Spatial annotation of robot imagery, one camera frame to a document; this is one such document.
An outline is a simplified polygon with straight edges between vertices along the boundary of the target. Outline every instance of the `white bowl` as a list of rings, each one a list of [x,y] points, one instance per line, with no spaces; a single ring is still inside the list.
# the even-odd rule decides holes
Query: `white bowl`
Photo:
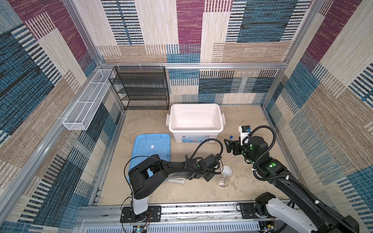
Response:
[[[228,165],[224,165],[222,167],[222,173],[226,174],[227,176],[231,176],[232,175],[232,169],[230,166]]]

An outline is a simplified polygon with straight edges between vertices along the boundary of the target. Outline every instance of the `black mounting plate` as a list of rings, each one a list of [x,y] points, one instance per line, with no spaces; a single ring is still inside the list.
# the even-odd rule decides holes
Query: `black mounting plate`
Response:
[[[151,214],[150,222],[160,222],[161,221],[161,214],[162,214],[162,207],[160,205],[152,205],[148,207],[148,212]],[[120,216],[121,223],[136,223],[139,219],[136,218],[134,210],[132,206],[123,207],[122,214]]]
[[[238,203],[237,206],[239,206],[241,211],[241,215],[243,219],[253,219],[253,218],[258,218],[260,219],[256,214],[255,214],[255,208],[254,208],[254,202],[250,203]]]

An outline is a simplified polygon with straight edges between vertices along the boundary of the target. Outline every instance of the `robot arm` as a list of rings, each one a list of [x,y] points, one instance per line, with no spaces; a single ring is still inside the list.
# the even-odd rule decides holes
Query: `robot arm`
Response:
[[[219,154],[210,154],[205,159],[188,158],[186,155],[185,162],[172,163],[159,159],[158,155],[152,155],[128,172],[134,198],[149,196],[167,179],[192,180],[203,177],[210,181],[215,174],[220,174],[214,170],[220,168],[221,158]]]
[[[270,146],[262,137],[252,136],[261,127],[270,129],[274,135]],[[250,126],[242,126],[240,129],[242,132],[250,133],[244,134],[245,139],[242,140],[242,144],[241,140],[224,139],[227,152],[233,151],[234,155],[243,155],[248,164],[256,163],[253,165],[254,176],[259,180],[268,181],[280,189],[304,212],[304,214],[300,214],[284,205],[273,194],[266,192],[256,198],[257,216],[262,217],[269,214],[276,216],[301,233],[359,232],[359,224],[353,217],[343,217],[339,212],[318,200],[282,163],[269,156],[268,151],[276,139],[273,129],[268,126],[260,126],[253,131],[249,130]],[[203,177],[206,181],[210,181],[215,174],[220,174],[215,170],[220,166],[221,153],[210,154],[205,159],[193,158],[194,154],[191,158],[186,155],[185,162],[178,163],[160,160],[158,155],[153,155],[132,168],[128,174],[134,201],[146,198],[167,179],[182,177],[191,180]]]
[[[242,126],[242,128],[247,129],[250,126]],[[276,139],[274,130],[268,126],[259,126],[248,135],[246,145],[241,145],[241,140],[224,139],[227,152],[230,153],[233,150],[233,155],[243,155],[247,163],[256,163],[252,169],[254,176],[257,179],[266,180],[280,189],[305,215],[301,216],[293,209],[290,210],[290,207],[284,207],[285,205],[279,202],[279,199],[268,192],[256,198],[256,213],[260,216],[268,214],[276,216],[299,232],[312,232],[313,230],[316,232],[315,228],[320,233],[359,232],[359,224],[353,217],[343,217],[339,212],[318,200],[282,163],[269,156],[269,147],[264,139],[252,136],[259,128],[268,128],[272,131],[274,140],[271,145],[273,145]]]

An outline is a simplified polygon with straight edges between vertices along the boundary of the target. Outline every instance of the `black wire mesh shelf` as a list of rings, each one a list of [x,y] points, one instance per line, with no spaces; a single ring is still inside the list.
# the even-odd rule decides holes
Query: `black wire mesh shelf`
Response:
[[[163,66],[116,66],[109,81],[125,110],[168,110],[170,95]]]

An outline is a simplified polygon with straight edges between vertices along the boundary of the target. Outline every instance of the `box label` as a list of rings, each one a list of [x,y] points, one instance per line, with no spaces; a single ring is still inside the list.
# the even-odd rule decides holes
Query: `box label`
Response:
[[[181,142],[182,143],[201,143],[208,138],[211,138],[211,135],[182,135]]]

